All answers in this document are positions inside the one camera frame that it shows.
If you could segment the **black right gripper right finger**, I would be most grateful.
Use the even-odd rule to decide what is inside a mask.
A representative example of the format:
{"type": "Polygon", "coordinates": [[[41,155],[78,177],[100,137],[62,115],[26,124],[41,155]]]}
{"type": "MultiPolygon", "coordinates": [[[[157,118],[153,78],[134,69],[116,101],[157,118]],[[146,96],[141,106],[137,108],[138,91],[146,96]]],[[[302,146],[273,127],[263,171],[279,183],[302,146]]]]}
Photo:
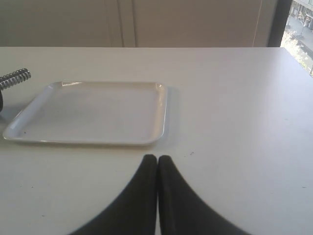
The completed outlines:
{"type": "Polygon", "coordinates": [[[248,234],[210,208],[166,155],[158,159],[158,210],[163,235],[248,234]]]}

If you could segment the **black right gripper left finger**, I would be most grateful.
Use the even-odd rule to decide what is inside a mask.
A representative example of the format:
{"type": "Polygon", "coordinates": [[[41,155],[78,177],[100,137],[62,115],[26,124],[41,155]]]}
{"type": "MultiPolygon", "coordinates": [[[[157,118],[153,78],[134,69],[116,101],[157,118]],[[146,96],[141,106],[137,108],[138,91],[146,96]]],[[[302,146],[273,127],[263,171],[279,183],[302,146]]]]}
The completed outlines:
{"type": "Polygon", "coordinates": [[[73,235],[153,235],[157,216],[157,158],[143,157],[136,173],[99,215],[73,235]]]}

